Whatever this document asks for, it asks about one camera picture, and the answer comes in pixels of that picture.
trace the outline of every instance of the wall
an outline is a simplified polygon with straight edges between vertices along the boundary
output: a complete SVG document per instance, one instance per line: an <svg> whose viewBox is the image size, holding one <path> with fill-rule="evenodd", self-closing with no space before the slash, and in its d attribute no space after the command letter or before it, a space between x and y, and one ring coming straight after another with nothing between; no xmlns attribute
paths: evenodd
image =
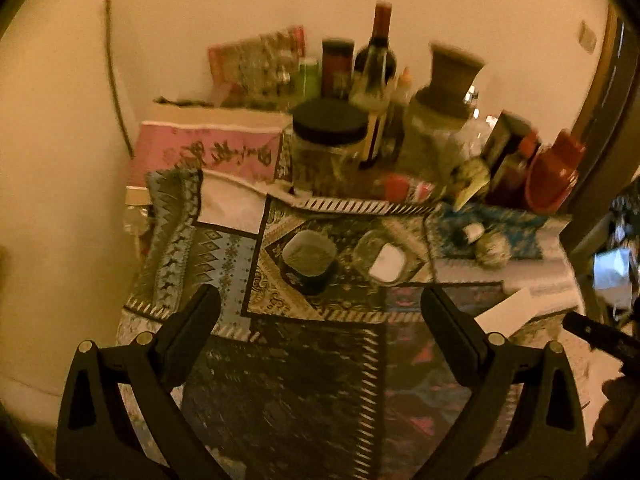
<svg viewBox="0 0 640 480"><path fill-rule="evenodd" d="M206 47L301 23L311 50L321 38L369 39L376 0L114 0L116 55L138 117L160 94L206 98ZM606 0L388 0L390 41L416 88L430 79L429 42L486 61L477 79L483 114L504 108L529 118L543 139L571 128L591 84ZM596 53L578 44L581 20L596 32Z"/></svg>
<svg viewBox="0 0 640 480"><path fill-rule="evenodd" d="M27 0L0 41L0 400L46 424L78 343L114 343L135 264L102 9Z"/></svg>

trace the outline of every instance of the cable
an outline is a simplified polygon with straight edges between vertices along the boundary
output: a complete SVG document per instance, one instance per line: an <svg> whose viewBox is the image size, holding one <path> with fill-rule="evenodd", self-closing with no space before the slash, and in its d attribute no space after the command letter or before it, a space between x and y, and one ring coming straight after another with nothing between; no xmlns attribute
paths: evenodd
<svg viewBox="0 0 640 480"><path fill-rule="evenodd" d="M124 125L124 119L122 118L122 109L120 108L120 100L118 99L118 89L116 87L116 78L113 72L113 54L111 52L111 0L104 1L105 12L105 52L107 57L107 67L109 75L109 86L111 88L111 99L113 100L113 108L115 109L116 116L118 118L118 125L120 126L120 132L122 133L122 139L127 145L127 151L129 152L129 158L133 158L133 146L129 139L129 133L127 127Z"/></svg>

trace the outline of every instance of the yarn ball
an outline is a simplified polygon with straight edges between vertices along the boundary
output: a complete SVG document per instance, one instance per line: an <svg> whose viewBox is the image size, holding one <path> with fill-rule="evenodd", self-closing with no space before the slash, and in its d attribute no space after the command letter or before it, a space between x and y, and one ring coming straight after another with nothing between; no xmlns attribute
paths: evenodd
<svg viewBox="0 0 640 480"><path fill-rule="evenodd" d="M511 244L505 235L491 232L478 238L476 260L487 269L501 269L511 258Z"/></svg>

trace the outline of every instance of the black jar lid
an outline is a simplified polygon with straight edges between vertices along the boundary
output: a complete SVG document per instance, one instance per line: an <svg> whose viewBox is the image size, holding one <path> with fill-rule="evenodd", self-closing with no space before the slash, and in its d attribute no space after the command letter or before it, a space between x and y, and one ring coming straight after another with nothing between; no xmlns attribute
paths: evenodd
<svg viewBox="0 0 640 480"><path fill-rule="evenodd" d="M342 146L367 136L367 113L342 99L311 99L291 113L294 133L308 142Z"/></svg>

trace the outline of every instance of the light switch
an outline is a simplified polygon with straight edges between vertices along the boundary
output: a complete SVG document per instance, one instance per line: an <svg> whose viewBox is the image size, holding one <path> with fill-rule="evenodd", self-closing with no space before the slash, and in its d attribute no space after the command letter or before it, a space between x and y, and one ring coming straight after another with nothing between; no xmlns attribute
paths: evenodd
<svg viewBox="0 0 640 480"><path fill-rule="evenodd" d="M583 20L580 22L580 33L578 34L578 43L582 46L584 50L586 50L589 54L593 54L596 50L597 43L596 33L593 32L589 25L585 23Z"/></svg>

